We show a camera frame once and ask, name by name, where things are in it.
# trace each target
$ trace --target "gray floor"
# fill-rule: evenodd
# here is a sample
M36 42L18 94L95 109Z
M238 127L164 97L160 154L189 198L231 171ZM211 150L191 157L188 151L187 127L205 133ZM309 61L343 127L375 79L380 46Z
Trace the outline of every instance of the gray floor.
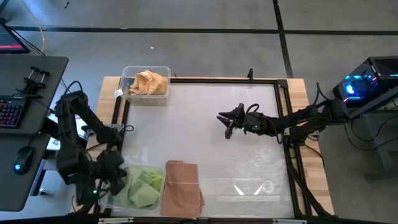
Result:
M26 0L39 21L57 27L276 29L272 0ZM394 0L279 0L288 30L398 30ZM10 26L35 26L18 0L0 15ZM20 32L41 46L38 32ZM45 32L47 55L67 56L67 83L79 80L95 108L104 76L120 75L126 65L166 65L178 76L286 77L277 34L165 34ZM286 35L293 75L304 78L310 101L316 82L331 89L369 56L398 55L394 35ZM58 90L55 98L63 91ZM320 148L335 213L343 218L396 223L398 180L366 182L380 171L373 152L350 146L342 126L322 132ZM60 184L48 176L45 181ZM69 212L70 192L60 187L47 198L29 198L21 213L0 219L60 215Z

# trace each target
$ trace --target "plastic container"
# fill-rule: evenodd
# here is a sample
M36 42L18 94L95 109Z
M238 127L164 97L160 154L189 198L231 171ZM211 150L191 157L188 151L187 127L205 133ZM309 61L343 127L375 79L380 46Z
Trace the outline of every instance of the plastic container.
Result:
M144 70L150 70L167 78L166 94L130 95L128 93L130 86L134 83L136 74L143 72ZM134 106L167 106L167 104L169 103L171 73L171 69L166 66L127 66L123 69L122 79L119 84L119 89L121 89L123 92L122 97L130 101L130 104Z
M164 185L165 185L165 180L166 180L166 171L164 169L159 168L159 167L152 167L152 166L145 166L145 165L135 165L135 164L131 164L129 162L125 162L124 164L122 164L120 166L120 168L124 169L126 167L132 167L132 166L141 167L141 168L145 168L145 169L149 169L149 170L154 170L158 174L162 174L163 175L162 186L160 188L160 197L156 201L156 203L153 204L152 206L146 207L146 208L126 208L126 207L123 207L122 205L118 204L117 202L115 202L113 200L113 196L111 194L108 194L107 196L105 196L105 197L101 198L100 200L98 200L98 204L101 207L103 207L103 208L122 210L124 212L129 212L131 214L154 213L154 212L158 211L160 206L162 205Z

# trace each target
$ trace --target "green towel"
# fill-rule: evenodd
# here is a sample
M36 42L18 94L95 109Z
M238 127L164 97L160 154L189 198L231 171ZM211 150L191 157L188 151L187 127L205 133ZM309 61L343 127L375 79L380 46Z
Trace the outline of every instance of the green towel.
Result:
M125 169L124 188L113 197L116 204L127 208L148 207L160 198L163 176L154 170L145 170L138 166Z

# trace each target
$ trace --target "keyboard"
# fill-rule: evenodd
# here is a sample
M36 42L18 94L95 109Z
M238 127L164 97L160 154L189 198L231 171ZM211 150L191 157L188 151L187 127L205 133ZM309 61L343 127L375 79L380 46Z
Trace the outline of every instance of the keyboard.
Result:
M19 128L26 104L24 96L0 96L0 128Z

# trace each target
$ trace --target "table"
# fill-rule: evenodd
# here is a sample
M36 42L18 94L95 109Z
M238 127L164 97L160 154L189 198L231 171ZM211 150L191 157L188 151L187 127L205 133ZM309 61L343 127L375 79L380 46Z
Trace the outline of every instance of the table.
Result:
M173 79L179 78L192 78L200 79L201 77L173 77ZM113 117L113 109L115 104L114 91L118 89L120 77L104 77L101 92L99 94L98 105L96 108L96 115L104 124L110 124ZM308 105L307 92L305 91L304 80L302 79L287 79L290 91L290 101L293 111L302 109ZM287 114L286 106L282 105L285 113ZM121 102L121 108L118 114L118 123L121 123L122 115L124 111L124 99ZM318 143L312 140L307 140L307 145L315 148L319 151ZM91 147L97 144L95 138L90 138L87 147ZM93 158L96 158L106 146L99 146L92 149L89 153ZM302 155L303 168L305 179L307 181L308 188L312 191L315 198L321 203L326 211L333 213L333 206L331 204L330 194L328 190L328 184L326 181L325 171L322 166L322 160L318 155L312 152L306 147L301 147L300 152ZM304 213L304 200L297 186L297 195L301 211Z
M60 79L68 63L66 57L43 57L32 55L0 55L0 95L12 95L17 93L15 88L23 89L25 86L24 77L28 77L30 66L36 66L41 70L46 70L52 74L46 77L44 83L46 88L39 90L38 94L43 98L39 102L50 106L57 90ZM37 82L41 79L41 74L36 75ZM21 211L26 203L32 183L37 175L40 162L44 156L50 136L36 133L40 131L47 114L47 108L36 101L30 102L27 113L24 116L19 129L1 129L0 144L2 146L0 156L0 210L1 211ZM12 167L18 150L26 145L32 138L30 144L35 148L32 166L25 175L17 175Z

